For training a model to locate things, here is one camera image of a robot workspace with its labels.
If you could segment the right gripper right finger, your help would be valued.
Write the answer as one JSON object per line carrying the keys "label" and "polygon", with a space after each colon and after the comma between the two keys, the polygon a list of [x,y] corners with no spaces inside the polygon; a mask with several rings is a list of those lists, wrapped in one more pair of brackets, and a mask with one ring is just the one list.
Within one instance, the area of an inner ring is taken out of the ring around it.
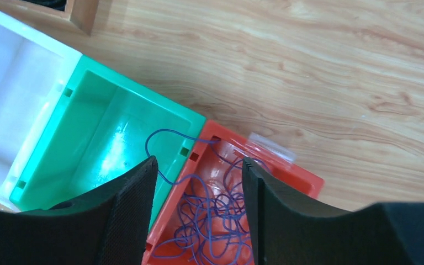
{"label": "right gripper right finger", "polygon": [[285,184],[249,157],[242,187],[255,264],[424,264],[424,202],[343,210]]}

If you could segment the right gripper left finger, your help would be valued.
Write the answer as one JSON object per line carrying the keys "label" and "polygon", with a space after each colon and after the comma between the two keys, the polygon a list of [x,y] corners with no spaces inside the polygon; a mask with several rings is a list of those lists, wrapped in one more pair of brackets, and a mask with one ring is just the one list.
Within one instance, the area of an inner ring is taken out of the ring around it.
{"label": "right gripper left finger", "polygon": [[0,211],[0,264],[141,264],[157,172],[151,156],[48,210]]}

